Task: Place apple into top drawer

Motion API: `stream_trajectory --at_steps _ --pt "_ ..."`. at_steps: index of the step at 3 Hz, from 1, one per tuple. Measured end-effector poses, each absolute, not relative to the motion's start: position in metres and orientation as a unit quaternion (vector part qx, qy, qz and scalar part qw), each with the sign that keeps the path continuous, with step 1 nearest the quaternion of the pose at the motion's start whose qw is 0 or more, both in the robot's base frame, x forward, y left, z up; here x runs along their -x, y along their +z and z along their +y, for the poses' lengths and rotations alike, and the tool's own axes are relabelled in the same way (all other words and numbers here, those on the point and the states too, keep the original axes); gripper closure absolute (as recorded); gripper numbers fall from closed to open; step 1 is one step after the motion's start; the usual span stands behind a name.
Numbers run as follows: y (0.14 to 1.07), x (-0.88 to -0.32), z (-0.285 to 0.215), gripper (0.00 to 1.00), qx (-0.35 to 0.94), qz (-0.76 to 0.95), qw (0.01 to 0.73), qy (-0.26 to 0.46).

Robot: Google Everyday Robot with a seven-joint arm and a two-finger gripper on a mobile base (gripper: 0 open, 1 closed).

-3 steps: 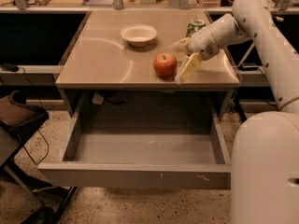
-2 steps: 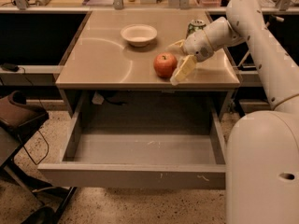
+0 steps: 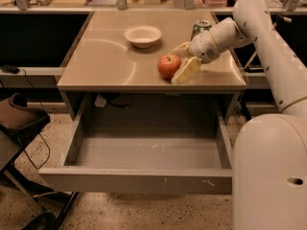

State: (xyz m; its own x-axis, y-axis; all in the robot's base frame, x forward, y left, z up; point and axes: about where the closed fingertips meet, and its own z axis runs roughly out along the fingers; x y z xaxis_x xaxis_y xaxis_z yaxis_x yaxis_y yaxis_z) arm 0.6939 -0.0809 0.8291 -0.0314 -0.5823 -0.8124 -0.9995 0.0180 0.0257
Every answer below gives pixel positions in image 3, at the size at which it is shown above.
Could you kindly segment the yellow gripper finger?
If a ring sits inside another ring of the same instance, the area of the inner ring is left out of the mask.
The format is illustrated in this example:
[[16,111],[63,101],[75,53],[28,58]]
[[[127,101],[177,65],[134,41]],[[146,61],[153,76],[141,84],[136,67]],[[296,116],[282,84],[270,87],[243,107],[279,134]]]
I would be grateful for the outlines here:
[[190,57],[189,42],[186,41],[186,42],[180,44],[175,49],[171,50],[170,54],[176,55],[179,58],[188,58],[188,57]]
[[171,84],[182,84],[200,71],[201,60],[198,57],[185,58],[171,79]]

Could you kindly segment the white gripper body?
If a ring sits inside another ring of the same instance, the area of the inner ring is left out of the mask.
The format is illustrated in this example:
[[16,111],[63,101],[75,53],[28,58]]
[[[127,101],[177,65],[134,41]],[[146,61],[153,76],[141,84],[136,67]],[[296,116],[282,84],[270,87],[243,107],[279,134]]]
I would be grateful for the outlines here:
[[207,64],[217,59],[221,52],[210,32],[197,34],[189,43],[189,52],[193,57],[197,57],[203,64]]

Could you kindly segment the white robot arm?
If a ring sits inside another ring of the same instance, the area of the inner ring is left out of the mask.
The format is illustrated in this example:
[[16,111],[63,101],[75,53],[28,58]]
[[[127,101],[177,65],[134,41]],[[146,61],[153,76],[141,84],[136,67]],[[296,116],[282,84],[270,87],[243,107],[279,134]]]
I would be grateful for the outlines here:
[[237,0],[232,15],[174,49],[186,82],[230,48],[253,44],[276,104],[239,131],[232,156],[233,230],[307,230],[307,68],[272,24],[265,0]]

